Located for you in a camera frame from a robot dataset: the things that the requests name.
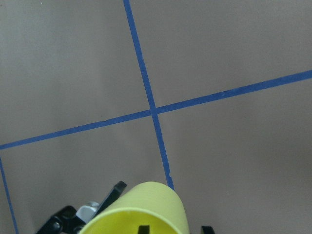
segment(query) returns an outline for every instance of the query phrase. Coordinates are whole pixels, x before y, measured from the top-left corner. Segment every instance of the blue grid line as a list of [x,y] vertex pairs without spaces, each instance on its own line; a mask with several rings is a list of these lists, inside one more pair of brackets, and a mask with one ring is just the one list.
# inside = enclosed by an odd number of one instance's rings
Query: blue grid line
[[153,123],[154,123],[155,133],[156,133],[159,151],[160,151],[160,155],[161,155],[162,165],[164,167],[164,171],[165,171],[165,175],[166,175],[167,184],[170,188],[172,188],[174,190],[174,184],[173,184],[172,178],[170,176],[170,166],[169,166],[168,157],[167,157],[167,153],[166,153],[165,143],[164,143],[164,140],[162,137],[161,126],[160,126],[158,115],[156,112],[156,106],[155,106],[155,101],[154,101],[154,97],[153,97],[153,92],[152,92],[150,80],[148,78],[148,74],[147,74],[147,70],[146,70],[146,66],[145,66],[145,62],[144,62],[144,58],[143,58],[143,53],[142,53],[141,46],[140,46],[140,41],[138,39],[136,24],[135,24],[135,20],[133,18],[131,5],[130,5],[129,0],[123,0],[123,4],[125,6],[128,24],[129,24],[129,28],[130,28],[130,32],[131,32],[131,36],[132,36],[132,40],[133,40],[133,45],[134,45],[135,51],[136,51],[137,61],[138,61],[140,71],[142,74],[142,79],[143,79],[143,83],[144,83],[144,88],[145,88],[147,100],[148,100],[148,103],[149,103],[150,109],[151,109],[152,119],[153,119]]
[[14,215],[14,211],[13,211],[13,206],[12,206],[12,202],[11,202],[11,197],[10,197],[10,193],[9,193],[9,189],[8,189],[8,184],[6,182],[6,177],[5,177],[5,173],[4,173],[4,169],[3,169],[1,156],[0,156],[0,171],[1,171],[1,175],[2,175],[2,181],[3,181],[3,185],[4,185],[4,189],[5,189],[6,199],[8,201],[9,209],[11,212],[11,217],[12,217],[12,221],[13,221],[13,225],[14,225],[15,234],[19,234],[19,230],[18,230],[18,226],[16,223],[16,219],[15,219],[15,215]]
[[123,122],[127,122],[127,121],[134,120],[137,118],[144,118],[144,117],[147,117],[150,115],[151,115],[150,110],[136,112],[136,113],[125,115],[125,116],[111,118],[111,119],[108,119],[106,121],[89,123],[89,124],[81,125],[81,126],[74,127],[74,128],[64,129],[64,130],[57,131],[54,133],[48,133],[48,134],[44,134],[44,135],[40,135],[40,136],[34,136],[31,138],[27,138],[27,139],[18,140],[18,141],[14,141],[11,143],[3,144],[3,145],[0,145],[0,150],[4,150],[4,149],[12,148],[15,146],[20,146],[20,145],[25,145],[25,144],[29,144],[29,143],[33,143],[33,142],[37,142],[37,141],[41,141],[41,140],[51,139],[51,138],[55,138],[55,137],[61,137],[61,136],[68,135],[68,134],[79,133],[79,132],[83,132],[83,131],[87,131],[87,130],[91,130],[91,129],[95,129],[95,128],[101,128],[101,127],[105,127],[105,126],[109,126],[109,125],[113,125],[113,124],[117,124],[117,123],[123,123]]
[[293,75],[289,75],[285,77],[270,79],[264,82],[246,85],[246,86],[242,86],[242,87],[235,88],[235,89],[230,89],[227,91],[223,91],[223,92],[219,92],[219,93],[215,93],[211,95],[206,95],[206,96],[197,97],[197,98],[193,98],[193,99],[186,100],[186,101],[169,104],[166,106],[157,107],[156,110],[158,114],[165,113],[165,112],[174,111],[174,110],[178,110],[178,109],[182,109],[182,108],[186,108],[190,106],[203,104],[206,102],[217,101],[217,100],[224,99],[224,98],[230,98],[230,97],[234,97],[234,96],[238,96],[242,94],[260,91],[263,89],[269,89],[269,88],[273,88],[276,86],[290,84],[290,83],[294,83],[294,82],[298,82],[298,81],[302,81],[306,79],[311,79],[311,78],[312,78],[312,70],[309,70],[309,71],[305,71],[305,72],[301,72],[301,73],[297,73],[297,74],[293,74]]

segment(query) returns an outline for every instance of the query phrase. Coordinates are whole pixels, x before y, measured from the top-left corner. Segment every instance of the yellow cylinder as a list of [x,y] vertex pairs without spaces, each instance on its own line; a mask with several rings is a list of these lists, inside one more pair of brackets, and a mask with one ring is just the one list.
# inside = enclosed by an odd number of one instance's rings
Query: yellow cylinder
[[164,184],[145,182],[111,204],[79,234],[137,234],[141,225],[149,225],[150,234],[190,233],[178,195]]

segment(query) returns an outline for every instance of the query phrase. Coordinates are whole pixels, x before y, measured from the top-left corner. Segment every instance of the gray floor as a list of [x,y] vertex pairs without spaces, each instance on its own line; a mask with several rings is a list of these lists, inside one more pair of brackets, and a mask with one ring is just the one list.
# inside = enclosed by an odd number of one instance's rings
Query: gray floor
[[[156,107],[312,69],[311,1],[132,0]],[[0,145],[149,110],[123,2],[0,0]],[[312,79],[159,114],[192,234],[312,231]],[[0,151],[20,234],[166,183],[151,116]],[[0,232],[16,232],[0,183]]]

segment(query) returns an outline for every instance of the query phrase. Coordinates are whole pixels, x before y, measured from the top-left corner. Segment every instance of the floor tile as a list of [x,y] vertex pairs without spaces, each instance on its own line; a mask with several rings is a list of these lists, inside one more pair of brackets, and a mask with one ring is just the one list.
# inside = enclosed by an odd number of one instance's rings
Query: floor tile
[[0,11],[0,144],[149,109],[122,1]]
[[0,211],[0,233],[15,233],[2,179],[0,180]]
[[150,117],[3,150],[21,234],[65,205],[101,202],[113,185],[166,183]]
[[312,68],[311,1],[131,6],[157,106]]
[[312,80],[159,116],[191,233],[312,230]]

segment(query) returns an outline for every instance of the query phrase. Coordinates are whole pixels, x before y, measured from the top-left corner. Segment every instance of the blue line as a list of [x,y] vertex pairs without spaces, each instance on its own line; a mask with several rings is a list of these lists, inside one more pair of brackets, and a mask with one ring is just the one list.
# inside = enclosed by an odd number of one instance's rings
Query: blue line
[[157,107],[158,114],[312,78],[312,70]]
[[15,234],[19,234],[18,225],[16,223],[16,219],[15,219],[15,215],[14,215],[14,211],[13,211],[13,206],[12,206],[12,202],[11,202],[11,198],[10,198],[10,193],[9,193],[9,189],[8,189],[8,184],[7,184],[6,178],[5,178],[5,173],[4,173],[4,169],[3,169],[1,156],[0,156],[0,170],[1,170],[3,185],[4,185],[4,189],[5,189],[6,199],[8,200],[8,204],[9,204],[9,208],[10,208],[10,212],[11,212],[11,217],[12,217],[12,221],[13,221],[13,225],[14,225],[14,229],[15,229]]
[[41,141],[41,140],[51,139],[51,138],[55,138],[55,137],[60,137],[60,136],[68,135],[68,134],[83,132],[83,131],[87,131],[87,130],[91,130],[91,129],[95,129],[95,128],[105,127],[105,126],[108,126],[108,125],[113,125],[113,124],[116,124],[116,123],[122,123],[122,122],[130,121],[130,120],[134,120],[134,119],[137,119],[137,118],[147,117],[147,116],[150,116],[150,115],[151,115],[151,111],[150,110],[136,112],[136,113],[125,115],[125,116],[111,118],[111,119],[106,120],[106,121],[89,123],[89,124],[81,125],[81,126],[78,126],[78,127],[57,131],[57,132],[54,132],[54,133],[48,133],[48,134],[44,134],[44,135],[40,135],[40,136],[35,136],[35,137],[31,137],[31,138],[27,138],[27,139],[15,141],[15,142],[3,144],[3,145],[0,145],[0,150],[11,148],[11,147],[15,147],[15,146],[19,146],[19,145],[25,145],[25,144],[33,143],[33,142],[36,142],[36,141]]
[[158,146],[159,146],[159,150],[160,150],[160,155],[161,155],[161,159],[162,159],[162,164],[163,164],[163,167],[165,170],[167,184],[169,187],[171,187],[174,190],[174,184],[173,184],[172,178],[170,177],[170,167],[169,167],[168,157],[167,157],[167,153],[166,153],[165,143],[164,143],[164,140],[162,137],[161,127],[160,127],[158,115],[156,112],[156,106],[155,106],[155,101],[154,101],[154,97],[153,97],[153,93],[152,93],[152,88],[151,88],[150,80],[149,80],[148,75],[147,75],[147,70],[146,70],[146,66],[145,66],[140,42],[138,39],[137,29],[136,29],[136,25],[135,25],[133,15],[132,15],[130,2],[129,2],[129,0],[124,0],[123,4],[125,6],[127,19],[128,19],[128,23],[129,23],[129,28],[130,28],[133,44],[134,44],[135,51],[136,51],[137,61],[138,61],[140,71],[142,74],[142,79],[143,79],[143,83],[144,83],[144,87],[145,87],[145,91],[146,91],[147,100],[148,100],[148,103],[149,103],[150,109],[151,109],[151,114],[152,114],[152,118],[153,118],[154,128],[155,128]]

